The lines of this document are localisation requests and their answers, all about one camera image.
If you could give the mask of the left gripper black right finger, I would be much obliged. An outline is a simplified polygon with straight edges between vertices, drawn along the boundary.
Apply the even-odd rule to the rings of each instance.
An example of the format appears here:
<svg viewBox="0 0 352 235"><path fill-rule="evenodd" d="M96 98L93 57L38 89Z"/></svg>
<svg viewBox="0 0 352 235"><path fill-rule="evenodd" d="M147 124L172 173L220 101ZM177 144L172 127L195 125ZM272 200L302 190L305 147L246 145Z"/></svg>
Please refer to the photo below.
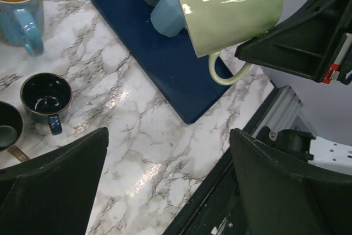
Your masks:
<svg viewBox="0 0 352 235"><path fill-rule="evenodd" d="M351 234L351 176L274 149L239 128L230 149L251 234Z"/></svg>

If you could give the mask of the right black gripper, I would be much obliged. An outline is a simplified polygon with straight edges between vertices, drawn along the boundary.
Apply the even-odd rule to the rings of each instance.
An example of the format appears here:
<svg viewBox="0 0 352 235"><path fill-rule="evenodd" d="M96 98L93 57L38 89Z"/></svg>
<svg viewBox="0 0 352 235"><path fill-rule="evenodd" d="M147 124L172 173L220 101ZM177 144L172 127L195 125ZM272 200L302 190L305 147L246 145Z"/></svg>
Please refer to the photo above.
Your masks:
<svg viewBox="0 0 352 235"><path fill-rule="evenodd" d="M317 83L351 83L351 0L307 0L291 17L237 47L236 58Z"/></svg>

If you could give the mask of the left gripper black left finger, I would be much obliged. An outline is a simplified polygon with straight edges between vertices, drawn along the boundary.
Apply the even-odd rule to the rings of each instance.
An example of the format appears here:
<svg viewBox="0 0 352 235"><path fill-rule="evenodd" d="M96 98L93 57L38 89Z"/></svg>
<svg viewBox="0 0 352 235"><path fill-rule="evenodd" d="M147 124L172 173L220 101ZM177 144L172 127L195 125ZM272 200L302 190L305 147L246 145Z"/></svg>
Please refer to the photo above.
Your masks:
<svg viewBox="0 0 352 235"><path fill-rule="evenodd" d="M85 234L108 128L1 170L1 234Z"/></svg>

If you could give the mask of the brown patterned mug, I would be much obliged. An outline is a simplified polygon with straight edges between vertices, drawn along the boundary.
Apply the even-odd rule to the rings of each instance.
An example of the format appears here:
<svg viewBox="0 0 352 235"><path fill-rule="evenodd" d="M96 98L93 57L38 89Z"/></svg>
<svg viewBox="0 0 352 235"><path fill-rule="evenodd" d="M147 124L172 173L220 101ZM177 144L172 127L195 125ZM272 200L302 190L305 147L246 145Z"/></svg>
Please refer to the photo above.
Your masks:
<svg viewBox="0 0 352 235"><path fill-rule="evenodd" d="M11 104L1 101L1 152L9 152L20 162L30 159L17 147L23 130L24 123L20 112Z"/></svg>

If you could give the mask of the olive green mug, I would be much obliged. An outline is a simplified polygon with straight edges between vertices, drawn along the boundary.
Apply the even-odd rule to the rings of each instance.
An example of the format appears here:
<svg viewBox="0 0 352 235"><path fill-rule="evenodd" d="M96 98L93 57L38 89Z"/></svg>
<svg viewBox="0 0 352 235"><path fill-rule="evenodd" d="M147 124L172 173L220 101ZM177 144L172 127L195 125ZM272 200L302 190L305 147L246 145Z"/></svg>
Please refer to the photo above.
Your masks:
<svg viewBox="0 0 352 235"><path fill-rule="evenodd" d="M259 37L280 19L284 0L179 0L186 28L197 57L208 56L212 79L229 86L251 67L245 63L231 78L221 78L215 62L221 50Z"/></svg>

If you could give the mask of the dark blue mug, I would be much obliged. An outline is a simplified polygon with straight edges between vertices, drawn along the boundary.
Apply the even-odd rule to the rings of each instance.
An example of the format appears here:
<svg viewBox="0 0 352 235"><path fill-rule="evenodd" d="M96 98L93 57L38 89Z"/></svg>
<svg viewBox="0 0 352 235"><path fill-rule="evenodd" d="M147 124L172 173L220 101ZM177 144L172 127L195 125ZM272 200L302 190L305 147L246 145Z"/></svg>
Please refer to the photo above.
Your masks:
<svg viewBox="0 0 352 235"><path fill-rule="evenodd" d="M72 98L69 83L54 73L35 74L20 89L26 114L35 123L48 125L52 135L62 133L61 121L67 116Z"/></svg>

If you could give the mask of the light blue faceted mug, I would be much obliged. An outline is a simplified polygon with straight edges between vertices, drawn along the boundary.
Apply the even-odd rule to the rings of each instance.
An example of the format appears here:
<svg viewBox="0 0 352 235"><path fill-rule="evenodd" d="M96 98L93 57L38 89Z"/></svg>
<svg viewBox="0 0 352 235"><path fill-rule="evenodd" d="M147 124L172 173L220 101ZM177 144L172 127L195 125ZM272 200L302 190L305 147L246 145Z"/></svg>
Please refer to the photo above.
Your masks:
<svg viewBox="0 0 352 235"><path fill-rule="evenodd" d="M186 23L179 0L159 0L151 13L151 23L161 35L175 37Z"/></svg>

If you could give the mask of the blue butterfly mug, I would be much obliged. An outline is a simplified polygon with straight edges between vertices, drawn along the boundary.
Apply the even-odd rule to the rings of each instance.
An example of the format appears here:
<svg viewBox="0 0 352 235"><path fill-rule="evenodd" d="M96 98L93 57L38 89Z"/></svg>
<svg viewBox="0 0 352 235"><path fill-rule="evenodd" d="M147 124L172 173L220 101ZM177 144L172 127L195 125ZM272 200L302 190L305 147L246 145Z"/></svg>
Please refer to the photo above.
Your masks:
<svg viewBox="0 0 352 235"><path fill-rule="evenodd" d="M1 42L38 57L44 52L43 30L43 0L1 0Z"/></svg>

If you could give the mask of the dark blue tray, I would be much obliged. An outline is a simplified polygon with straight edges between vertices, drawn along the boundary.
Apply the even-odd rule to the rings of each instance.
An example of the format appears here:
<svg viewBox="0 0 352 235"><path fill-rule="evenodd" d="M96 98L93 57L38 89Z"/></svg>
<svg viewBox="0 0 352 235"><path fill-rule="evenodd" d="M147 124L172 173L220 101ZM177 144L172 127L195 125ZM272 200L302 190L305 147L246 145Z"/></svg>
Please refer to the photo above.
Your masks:
<svg viewBox="0 0 352 235"><path fill-rule="evenodd" d="M189 35L159 34L143 0L91 0L158 90L186 123L195 123L229 89L217 84L208 57L197 58Z"/></svg>

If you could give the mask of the black table front rail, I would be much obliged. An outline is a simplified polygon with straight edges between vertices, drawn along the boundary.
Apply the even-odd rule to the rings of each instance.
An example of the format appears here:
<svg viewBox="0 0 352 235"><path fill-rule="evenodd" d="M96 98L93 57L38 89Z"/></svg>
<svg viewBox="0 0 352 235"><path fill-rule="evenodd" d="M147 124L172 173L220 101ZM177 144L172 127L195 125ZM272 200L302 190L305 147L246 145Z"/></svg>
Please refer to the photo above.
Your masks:
<svg viewBox="0 0 352 235"><path fill-rule="evenodd" d="M275 133L288 129L302 106L290 86L274 88L243 130L257 136L263 127L269 127ZM211 234L215 228L223 232L227 223L233 220L234 208L239 205L236 189L232 155L227 150L164 233Z"/></svg>

